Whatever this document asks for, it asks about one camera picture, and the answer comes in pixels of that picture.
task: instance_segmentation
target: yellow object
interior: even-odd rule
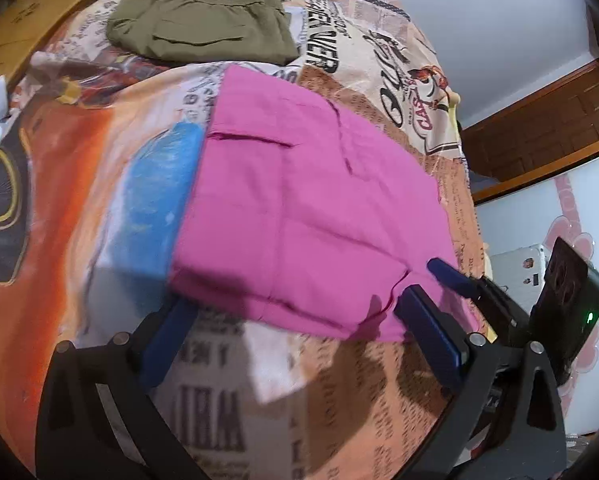
[[[33,52],[84,1],[17,0],[0,16],[0,75],[9,89],[18,83]]]

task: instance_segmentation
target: folded green garment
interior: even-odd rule
[[[298,56],[282,0],[121,0],[111,43],[167,61],[261,61]]]

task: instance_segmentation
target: bedsheet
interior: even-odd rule
[[[160,306],[199,131],[230,64],[169,70],[113,48],[118,2],[78,12],[34,55],[0,151],[0,432],[32,470],[54,345],[103,344]],[[438,181],[461,270],[481,275],[459,98],[425,35],[395,0],[285,7],[298,59],[240,65],[350,108],[409,151]],[[151,396],[211,478],[255,480],[389,479],[446,403],[417,345],[288,333],[212,306]]]

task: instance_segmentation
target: pocket flap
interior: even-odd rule
[[[160,20],[153,31],[153,37],[172,43],[208,45],[218,41],[239,41],[244,39],[244,25],[226,25],[219,22],[177,23]]]

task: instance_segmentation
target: white wall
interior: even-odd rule
[[[432,41],[470,126],[599,56],[584,0],[400,0]]]

